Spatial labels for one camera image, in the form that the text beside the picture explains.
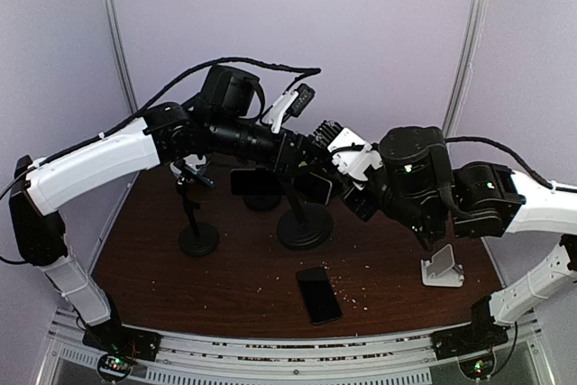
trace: smartphone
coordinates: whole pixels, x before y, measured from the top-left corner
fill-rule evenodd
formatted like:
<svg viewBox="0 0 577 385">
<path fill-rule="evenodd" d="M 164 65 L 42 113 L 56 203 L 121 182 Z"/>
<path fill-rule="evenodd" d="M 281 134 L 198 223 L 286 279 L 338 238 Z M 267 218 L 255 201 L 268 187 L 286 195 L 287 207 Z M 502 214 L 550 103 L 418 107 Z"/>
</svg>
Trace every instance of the smartphone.
<svg viewBox="0 0 577 385">
<path fill-rule="evenodd" d="M 313 325 L 341 318 L 343 313 L 326 276 L 325 268 L 300 270 L 297 272 L 297 281 Z"/>
<path fill-rule="evenodd" d="M 306 198 L 324 206 L 328 205 L 333 191 L 333 182 L 315 173 L 305 173 L 297 176 L 293 186 L 296 191 Z"/>
<path fill-rule="evenodd" d="M 266 169 L 231 170 L 233 196 L 283 196 L 277 175 Z"/>
</svg>

